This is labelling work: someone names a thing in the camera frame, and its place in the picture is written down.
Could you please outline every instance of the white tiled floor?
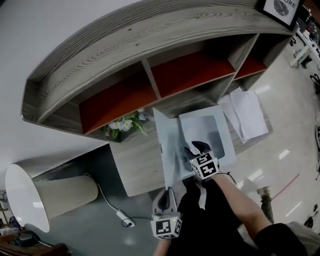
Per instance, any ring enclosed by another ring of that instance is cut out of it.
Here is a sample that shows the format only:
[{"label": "white tiled floor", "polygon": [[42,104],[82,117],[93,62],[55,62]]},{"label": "white tiled floor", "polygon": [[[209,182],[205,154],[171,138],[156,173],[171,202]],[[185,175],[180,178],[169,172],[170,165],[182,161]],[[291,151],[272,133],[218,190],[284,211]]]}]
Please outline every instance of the white tiled floor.
[{"label": "white tiled floor", "polygon": [[[289,66],[289,61],[294,58],[294,49],[299,47],[302,47],[299,39],[294,47],[288,45],[251,88],[263,91],[258,98],[271,121],[273,134],[237,155],[235,164],[222,169],[223,172],[230,171],[237,183],[256,177],[253,182],[259,187],[271,186],[272,197],[295,178],[272,201],[277,223],[304,223],[308,214],[313,212],[314,205],[320,203],[320,178],[315,180],[315,116],[320,108],[310,79],[310,75],[318,70],[314,62],[309,63],[307,69]],[[247,182],[242,189],[248,193],[250,186]],[[260,204],[255,192],[248,195]]]}]

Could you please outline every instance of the white cable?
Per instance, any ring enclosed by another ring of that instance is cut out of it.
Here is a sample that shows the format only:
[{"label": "white cable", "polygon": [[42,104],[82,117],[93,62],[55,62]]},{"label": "white cable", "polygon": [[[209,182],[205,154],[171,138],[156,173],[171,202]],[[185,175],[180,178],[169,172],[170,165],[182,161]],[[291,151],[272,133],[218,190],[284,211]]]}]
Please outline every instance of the white cable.
[{"label": "white cable", "polygon": [[116,212],[118,212],[119,209],[117,209],[117,208],[114,207],[111,203],[109,203],[108,199],[105,197],[105,194],[102,192],[102,189],[101,189],[100,185],[99,185],[97,182],[96,182],[96,184],[97,184],[97,186],[99,187],[100,192],[101,192],[104,200],[107,202],[107,204],[108,204],[112,209],[114,209]]}]

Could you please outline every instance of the gray floor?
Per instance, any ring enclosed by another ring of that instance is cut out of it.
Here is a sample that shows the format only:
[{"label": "gray floor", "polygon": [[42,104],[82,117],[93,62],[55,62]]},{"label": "gray floor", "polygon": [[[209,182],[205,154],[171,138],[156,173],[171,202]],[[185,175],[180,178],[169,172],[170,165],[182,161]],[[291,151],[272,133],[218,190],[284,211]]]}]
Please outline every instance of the gray floor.
[{"label": "gray floor", "polygon": [[[34,180],[63,179],[84,173],[90,174],[100,184],[110,203],[128,216],[151,217],[152,197],[156,192],[128,197],[109,145],[75,158]],[[30,225],[27,229],[33,230],[48,243],[65,243],[76,256],[152,255],[158,240],[152,235],[150,221],[134,221],[135,227],[123,227],[115,211],[100,194],[95,201],[53,218],[49,233]]]}]

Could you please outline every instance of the black sleeve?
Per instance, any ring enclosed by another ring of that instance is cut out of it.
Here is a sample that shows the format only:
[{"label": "black sleeve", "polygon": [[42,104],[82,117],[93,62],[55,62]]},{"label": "black sleeve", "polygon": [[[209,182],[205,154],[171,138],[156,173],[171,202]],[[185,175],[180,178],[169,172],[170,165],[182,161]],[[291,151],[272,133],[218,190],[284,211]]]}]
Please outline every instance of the black sleeve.
[{"label": "black sleeve", "polygon": [[261,230],[254,238],[254,243],[268,255],[307,256],[307,250],[291,229],[282,223],[270,225]]}]

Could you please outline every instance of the red line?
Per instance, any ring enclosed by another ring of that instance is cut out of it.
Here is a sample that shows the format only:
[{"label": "red line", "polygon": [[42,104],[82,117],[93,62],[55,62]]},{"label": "red line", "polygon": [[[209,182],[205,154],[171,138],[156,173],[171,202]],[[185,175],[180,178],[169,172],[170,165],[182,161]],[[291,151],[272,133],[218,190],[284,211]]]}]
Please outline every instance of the red line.
[{"label": "red line", "polygon": [[299,177],[299,175],[300,175],[300,173],[299,173],[297,176],[295,176],[295,177],[293,178],[293,180],[291,180],[278,194],[276,194],[276,195],[272,198],[272,200],[275,199],[277,196],[279,196],[287,187],[289,187],[289,186],[291,185],[291,183],[294,182],[295,179]]}]

